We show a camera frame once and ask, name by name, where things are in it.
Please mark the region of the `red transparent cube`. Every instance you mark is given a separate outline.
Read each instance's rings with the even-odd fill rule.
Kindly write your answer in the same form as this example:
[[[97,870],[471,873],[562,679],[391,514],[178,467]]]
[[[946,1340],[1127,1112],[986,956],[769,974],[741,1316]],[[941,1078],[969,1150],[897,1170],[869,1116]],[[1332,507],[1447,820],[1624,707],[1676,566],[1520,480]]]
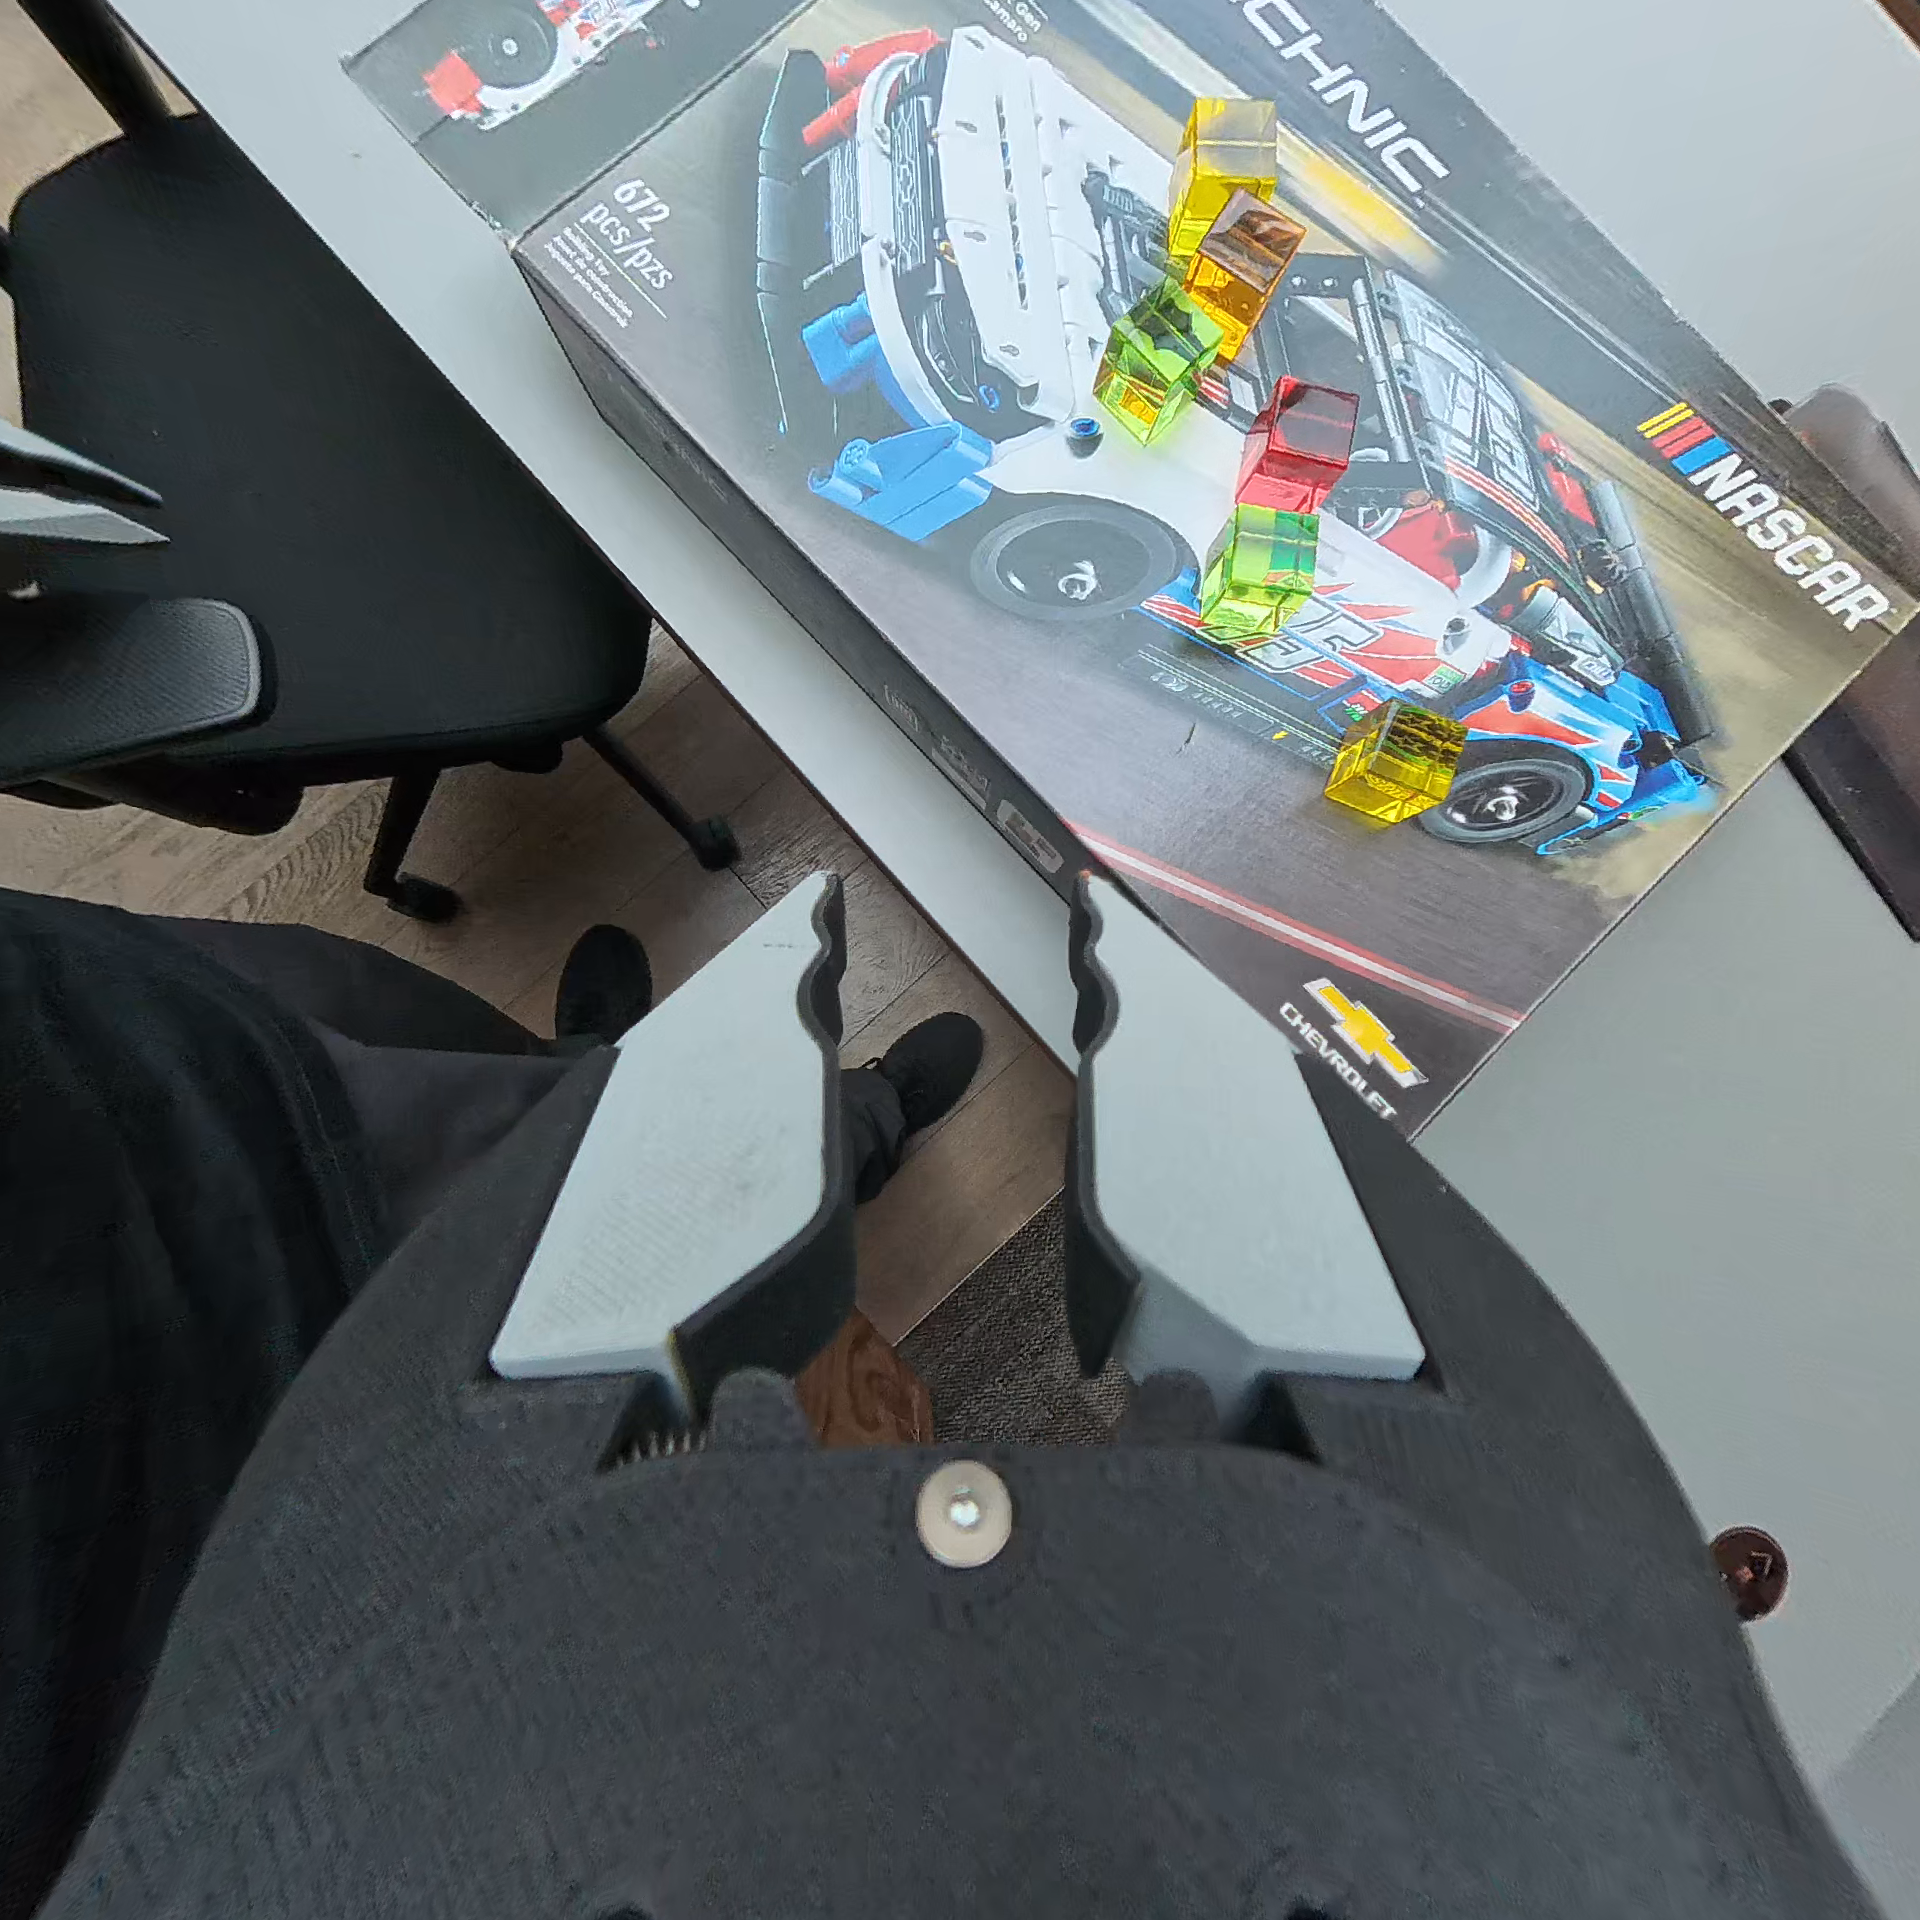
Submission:
[[[1351,465],[1357,417],[1354,393],[1279,375],[1245,434],[1233,506],[1320,513]]]

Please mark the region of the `yellow transparent cube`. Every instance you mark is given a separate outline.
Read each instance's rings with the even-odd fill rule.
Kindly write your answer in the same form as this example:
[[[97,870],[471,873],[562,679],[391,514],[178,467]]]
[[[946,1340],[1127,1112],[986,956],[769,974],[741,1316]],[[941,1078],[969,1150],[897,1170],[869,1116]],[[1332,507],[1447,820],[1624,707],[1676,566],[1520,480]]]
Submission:
[[[1266,201],[1278,186],[1278,106],[1271,99],[1190,103],[1167,184],[1167,257],[1189,262],[1232,194]]]
[[[1357,713],[1338,742],[1324,798],[1374,826],[1401,826],[1447,800],[1469,730],[1405,699]]]

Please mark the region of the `black office chair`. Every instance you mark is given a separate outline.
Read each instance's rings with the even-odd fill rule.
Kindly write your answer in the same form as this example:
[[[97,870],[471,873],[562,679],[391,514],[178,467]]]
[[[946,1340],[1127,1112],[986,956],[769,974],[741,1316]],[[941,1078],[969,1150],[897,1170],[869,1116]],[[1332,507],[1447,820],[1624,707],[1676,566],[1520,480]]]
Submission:
[[[173,115],[105,4],[23,4],[118,136],[5,230],[23,426],[159,495],[166,545],[69,547],[5,595],[5,793],[263,834],[383,780],[366,892],[446,771],[548,772],[583,742],[709,872],[697,820],[610,735],[652,611],[268,178]]]

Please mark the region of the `green transparent cube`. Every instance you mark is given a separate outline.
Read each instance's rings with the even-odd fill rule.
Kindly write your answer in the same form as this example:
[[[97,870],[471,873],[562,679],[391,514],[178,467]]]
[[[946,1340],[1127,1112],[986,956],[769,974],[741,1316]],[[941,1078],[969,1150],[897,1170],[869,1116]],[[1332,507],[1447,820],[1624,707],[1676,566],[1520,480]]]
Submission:
[[[1317,513],[1241,502],[1221,527],[1198,586],[1198,636],[1228,647],[1273,641],[1312,600]]]
[[[1110,326],[1093,398],[1135,443],[1157,443],[1173,426],[1224,343],[1185,288],[1160,276]]]

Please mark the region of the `brown round desk screw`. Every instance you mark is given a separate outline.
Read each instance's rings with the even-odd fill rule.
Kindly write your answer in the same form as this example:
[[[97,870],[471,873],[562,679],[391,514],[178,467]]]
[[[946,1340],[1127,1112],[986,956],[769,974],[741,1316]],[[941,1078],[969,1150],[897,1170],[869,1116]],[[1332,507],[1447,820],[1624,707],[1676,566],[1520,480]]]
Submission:
[[[1712,1536],[1712,1563],[1743,1626],[1770,1617],[1784,1600],[1790,1569],[1778,1538],[1762,1528],[1726,1528]]]

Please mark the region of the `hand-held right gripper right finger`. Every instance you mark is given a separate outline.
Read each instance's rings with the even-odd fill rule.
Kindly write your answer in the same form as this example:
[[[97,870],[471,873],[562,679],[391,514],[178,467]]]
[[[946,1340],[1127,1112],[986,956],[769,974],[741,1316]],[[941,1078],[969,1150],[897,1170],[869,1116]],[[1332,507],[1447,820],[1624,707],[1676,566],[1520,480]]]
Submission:
[[[1062,1313],[1082,1377],[1413,1382],[1423,1344],[1297,1050],[1114,881],[1072,894]]]

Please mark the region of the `orange transparent cube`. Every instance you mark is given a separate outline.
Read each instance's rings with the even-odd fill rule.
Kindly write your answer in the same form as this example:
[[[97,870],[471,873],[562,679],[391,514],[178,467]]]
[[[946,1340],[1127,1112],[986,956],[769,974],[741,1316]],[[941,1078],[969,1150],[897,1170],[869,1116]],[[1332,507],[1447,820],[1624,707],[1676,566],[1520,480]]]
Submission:
[[[1184,295],[1218,327],[1221,367],[1245,347],[1305,239],[1305,224],[1271,200],[1236,188],[1196,246]]]

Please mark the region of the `toy car building set box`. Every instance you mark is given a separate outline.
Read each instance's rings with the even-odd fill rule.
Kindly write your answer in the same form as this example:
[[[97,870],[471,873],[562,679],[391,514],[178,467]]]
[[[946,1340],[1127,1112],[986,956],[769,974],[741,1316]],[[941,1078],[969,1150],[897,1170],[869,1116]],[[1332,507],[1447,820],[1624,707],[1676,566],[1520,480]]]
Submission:
[[[597,414],[1062,897],[1101,870],[1415,1132],[1912,615],[1890,537],[1377,4],[398,4],[343,74]],[[1306,227],[1151,447],[1093,398],[1196,99]],[[1278,378],[1312,600],[1198,636]],[[1469,730],[1439,807],[1348,724]]]

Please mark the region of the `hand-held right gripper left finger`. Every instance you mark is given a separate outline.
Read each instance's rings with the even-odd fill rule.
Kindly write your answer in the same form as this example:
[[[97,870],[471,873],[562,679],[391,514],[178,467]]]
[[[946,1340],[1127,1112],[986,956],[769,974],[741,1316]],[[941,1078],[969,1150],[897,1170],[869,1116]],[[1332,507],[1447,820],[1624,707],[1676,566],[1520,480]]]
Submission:
[[[806,876],[614,1050],[489,1367],[652,1377],[701,1423],[741,1370],[794,1377],[854,1306],[842,886]]]

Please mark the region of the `person's black shoe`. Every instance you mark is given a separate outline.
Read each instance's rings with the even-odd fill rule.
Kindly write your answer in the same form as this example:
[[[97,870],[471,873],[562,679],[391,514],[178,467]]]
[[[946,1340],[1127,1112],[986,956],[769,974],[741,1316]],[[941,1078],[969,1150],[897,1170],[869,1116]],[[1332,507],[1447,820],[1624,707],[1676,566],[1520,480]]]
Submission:
[[[616,1046],[654,1003],[654,972],[640,940],[614,924],[590,926],[560,972],[554,1050]]]
[[[944,1120],[972,1088],[984,1050],[972,1016],[940,1012],[909,1026],[881,1056],[841,1070],[847,1172],[857,1206],[895,1176],[904,1148]]]

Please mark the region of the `person's black clothing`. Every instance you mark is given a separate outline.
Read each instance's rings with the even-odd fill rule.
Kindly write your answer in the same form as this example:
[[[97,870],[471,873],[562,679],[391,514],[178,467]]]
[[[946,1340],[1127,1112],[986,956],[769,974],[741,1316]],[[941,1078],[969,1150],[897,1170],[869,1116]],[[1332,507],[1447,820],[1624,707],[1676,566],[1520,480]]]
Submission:
[[[71,1856],[288,1385],[590,1050],[314,929],[5,892],[5,1916]]]

